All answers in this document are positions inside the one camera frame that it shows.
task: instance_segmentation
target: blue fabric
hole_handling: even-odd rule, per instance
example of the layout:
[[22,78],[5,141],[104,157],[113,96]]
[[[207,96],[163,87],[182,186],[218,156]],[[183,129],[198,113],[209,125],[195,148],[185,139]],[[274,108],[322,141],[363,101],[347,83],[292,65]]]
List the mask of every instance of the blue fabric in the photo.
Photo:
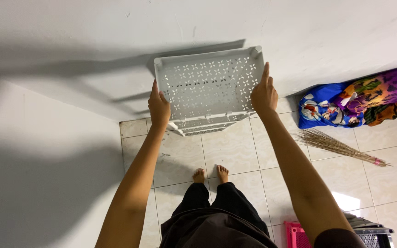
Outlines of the blue fabric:
[[347,87],[350,82],[324,84],[308,91],[298,104],[301,129],[316,126],[359,127],[363,124],[363,114],[347,116],[333,100]]

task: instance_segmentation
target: bare foot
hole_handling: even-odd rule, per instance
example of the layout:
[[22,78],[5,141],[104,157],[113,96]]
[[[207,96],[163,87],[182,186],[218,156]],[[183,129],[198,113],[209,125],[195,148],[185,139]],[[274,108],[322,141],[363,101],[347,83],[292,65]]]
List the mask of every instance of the bare foot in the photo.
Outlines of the bare foot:
[[192,176],[195,183],[205,183],[205,170],[197,169],[197,171]]
[[223,166],[217,166],[218,178],[220,178],[220,184],[229,182],[229,170]]

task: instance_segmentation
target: forearm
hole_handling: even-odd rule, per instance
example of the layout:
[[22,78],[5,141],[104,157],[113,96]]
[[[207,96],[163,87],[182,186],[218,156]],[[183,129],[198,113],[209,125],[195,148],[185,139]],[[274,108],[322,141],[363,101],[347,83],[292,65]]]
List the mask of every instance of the forearm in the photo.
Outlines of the forearm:
[[120,183],[102,225],[96,247],[136,248],[165,127],[153,125]]
[[164,126],[151,126],[142,147],[117,189],[112,205],[145,209],[164,131]]
[[295,213],[310,241],[330,228],[352,230],[330,190],[292,136],[271,111],[260,116],[289,189]]

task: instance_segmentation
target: right hand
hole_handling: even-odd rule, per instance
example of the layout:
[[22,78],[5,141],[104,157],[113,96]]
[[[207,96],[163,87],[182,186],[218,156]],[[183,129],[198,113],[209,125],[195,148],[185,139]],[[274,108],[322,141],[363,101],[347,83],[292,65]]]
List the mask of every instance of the right hand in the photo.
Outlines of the right hand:
[[278,93],[273,87],[273,78],[269,76],[269,62],[264,66],[261,82],[252,91],[251,103],[260,117],[277,108]]
[[163,92],[157,88],[157,82],[154,79],[153,90],[148,100],[152,126],[166,128],[169,117],[171,116],[171,107],[169,102],[163,96]]

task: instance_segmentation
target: broom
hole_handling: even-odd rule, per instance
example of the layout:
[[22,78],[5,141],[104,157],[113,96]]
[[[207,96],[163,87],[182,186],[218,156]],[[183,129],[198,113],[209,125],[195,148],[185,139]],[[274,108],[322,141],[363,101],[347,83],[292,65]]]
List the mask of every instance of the broom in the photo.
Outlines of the broom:
[[353,149],[348,145],[338,141],[337,139],[334,139],[328,136],[327,134],[316,129],[311,128],[311,129],[300,130],[299,133],[297,134],[297,137],[298,137],[298,141],[311,147],[317,147],[341,155],[350,156],[352,158],[357,158],[363,161],[367,161],[381,167],[392,166],[391,164],[383,160],[380,160],[376,157],[372,157],[356,149]]

